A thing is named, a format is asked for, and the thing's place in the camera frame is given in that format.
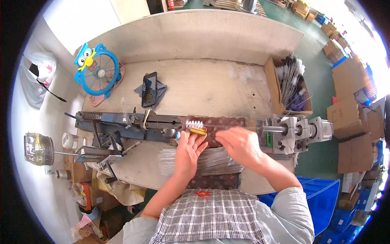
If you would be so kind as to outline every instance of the hand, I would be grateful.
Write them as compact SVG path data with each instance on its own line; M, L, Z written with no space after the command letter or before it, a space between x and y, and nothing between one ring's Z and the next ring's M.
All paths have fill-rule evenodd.
M260 150L259 138L255 132L233 127L218 131L215 140L225 147L237 163L250 169L261 164L264 158L264 153Z
M179 145L176 149L174 175L186 180L194 178L199 155L207 147L208 142L203 142L205 136L190 135L189 131L180 132Z

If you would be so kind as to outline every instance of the red fire extinguisher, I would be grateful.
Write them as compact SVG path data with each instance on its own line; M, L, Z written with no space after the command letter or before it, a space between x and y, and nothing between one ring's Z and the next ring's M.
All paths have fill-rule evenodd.
M173 5L173 0L168 0L168 10L175 10L175 6Z

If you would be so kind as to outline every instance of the green clip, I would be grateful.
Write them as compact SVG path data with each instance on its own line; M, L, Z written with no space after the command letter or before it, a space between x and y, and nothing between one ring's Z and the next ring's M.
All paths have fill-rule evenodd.
M272 147L272 134L267 131L266 136L267 136L267 146L269 148L271 148Z

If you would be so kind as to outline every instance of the smartphone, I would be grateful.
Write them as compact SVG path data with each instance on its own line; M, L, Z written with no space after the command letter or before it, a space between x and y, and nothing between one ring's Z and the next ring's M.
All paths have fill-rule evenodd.
M142 107L149 107L157 102L157 72L145 75L142 82Z

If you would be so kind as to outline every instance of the green floor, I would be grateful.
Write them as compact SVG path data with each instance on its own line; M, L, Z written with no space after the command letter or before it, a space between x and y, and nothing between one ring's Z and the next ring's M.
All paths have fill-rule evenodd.
M259 0L259 2L267 18L305 33L294 54L301 57L306 66L304 78L308 90L313 94L311 98L313 115L309 118L320 116L326 119L326 108L332 105L332 96L335 96L331 62L322 51L322 47L329 41L329 38L320 29L321 25L316 20L310 23L293 14L290 9L282 9L266 0ZM210 8L214 7L204 6L203 0L190 0L182 9ZM337 174L337 158L338 141L336 138L328 142L311 144L309 151L299 155L295 175L321 179L341 178L341 175Z

